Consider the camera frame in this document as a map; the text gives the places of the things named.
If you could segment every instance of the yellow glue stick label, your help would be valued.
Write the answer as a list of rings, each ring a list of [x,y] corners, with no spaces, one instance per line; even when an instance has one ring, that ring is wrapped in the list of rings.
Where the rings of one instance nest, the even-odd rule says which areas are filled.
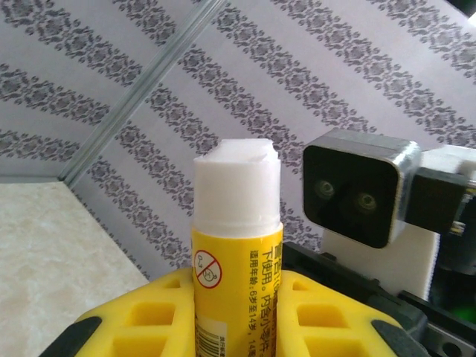
[[[282,226],[244,239],[192,230],[197,357],[276,356]]]

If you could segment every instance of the patterned wallpaper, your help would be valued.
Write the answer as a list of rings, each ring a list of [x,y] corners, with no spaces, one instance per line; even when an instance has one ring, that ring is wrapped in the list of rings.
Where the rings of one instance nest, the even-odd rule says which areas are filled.
[[[443,0],[232,1],[73,190],[152,279],[189,264],[193,158],[220,138],[270,138],[285,239],[317,250],[304,145],[339,127],[476,147],[475,89],[476,28]]]
[[[189,0],[1,0],[0,175],[58,176]]]

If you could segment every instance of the metal edge strip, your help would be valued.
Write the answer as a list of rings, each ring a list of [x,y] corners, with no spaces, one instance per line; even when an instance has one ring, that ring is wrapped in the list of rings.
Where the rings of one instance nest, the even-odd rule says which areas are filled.
[[[73,188],[92,162],[99,156],[110,140],[118,133],[130,115],[139,107],[176,64],[192,42],[210,24],[211,19],[224,7],[227,0],[204,0],[184,21],[164,49],[158,53],[135,81],[131,89],[105,116],[99,127],[84,142],[68,162],[58,179]]]

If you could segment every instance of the white glue stick tip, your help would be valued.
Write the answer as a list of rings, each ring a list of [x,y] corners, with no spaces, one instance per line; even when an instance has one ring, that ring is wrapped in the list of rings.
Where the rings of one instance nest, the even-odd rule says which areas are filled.
[[[194,164],[197,231],[254,238],[279,229],[281,162],[271,140],[221,140]]]

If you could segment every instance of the glue stick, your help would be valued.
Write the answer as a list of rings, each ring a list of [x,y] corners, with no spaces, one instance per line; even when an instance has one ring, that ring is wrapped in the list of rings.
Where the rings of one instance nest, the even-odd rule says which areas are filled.
[[[194,166],[196,356],[275,356],[280,159],[268,139],[229,139]]]

